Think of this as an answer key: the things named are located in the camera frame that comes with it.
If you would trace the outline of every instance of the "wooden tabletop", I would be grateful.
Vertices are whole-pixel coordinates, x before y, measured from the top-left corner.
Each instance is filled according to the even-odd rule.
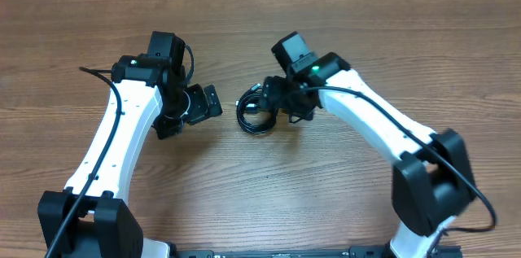
[[[466,140],[500,225],[451,234],[468,256],[521,256],[521,0],[0,0],[0,256],[43,256],[44,190],[61,190],[98,128],[108,87],[77,67],[146,52],[153,30],[195,54],[194,83],[224,113],[164,141],[151,129],[129,206],[148,238],[218,251],[384,244],[391,168],[324,111],[254,137],[234,103],[282,75],[270,47],[299,30],[406,115]],[[474,202],[457,225],[487,225]]]

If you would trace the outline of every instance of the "wood grain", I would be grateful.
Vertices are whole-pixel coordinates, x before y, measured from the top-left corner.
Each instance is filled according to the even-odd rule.
[[[43,256],[37,203],[61,190],[98,127],[107,87],[77,71],[144,52],[153,30],[195,52],[224,114],[182,135],[150,131],[130,191],[147,237],[181,249],[381,244],[393,236],[391,170],[324,111],[245,134],[234,102],[281,75],[269,48],[299,30],[347,59],[413,119],[466,139],[500,225],[451,234],[468,256],[521,256],[521,0],[0,0],[0,256]],[[458,225],[486,225],[473,203]]]

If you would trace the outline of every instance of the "wooden table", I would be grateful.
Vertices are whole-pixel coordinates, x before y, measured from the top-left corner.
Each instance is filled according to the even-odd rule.
[[[280,117],[269,135],[236,123],[234,103],[282,70],[270,47],[299,30],[336,51],[411,118],[466,139],[496,207],[490,234],[452,234],[468,256],[521,256],[521,0],[0,0],[0,256],[43,256],[44,190],[61,190],[107,101],[77,67],[146,52],[153,30],[195,52],[224,114],[159,141],[151,130],[130,208],[149,238],[181,249],[269,250],[383,244],[395,233],[391,169],[324,111]],[[487,225],[479,202],[457,225]]]

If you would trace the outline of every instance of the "table surface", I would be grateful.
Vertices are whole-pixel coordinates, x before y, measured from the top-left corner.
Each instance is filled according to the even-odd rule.
[[[181,249],[346,248],[395,233],[389,165],[324,111],[254,137],[234,103],[282,75],[270,47],[299,30],[406,115],[466,140],[500,225],[451,234],[468,256],[521,256],[521,0],[0,0],[0,256],[42,256],[44,190],[61,190],[98,128],[107,86],[77,67],[145,52],[153,30],[195,53],[193,82],[224,113],[147,135],[129,206],[148,238]],[[487,225],[474,202],[457,225]]]

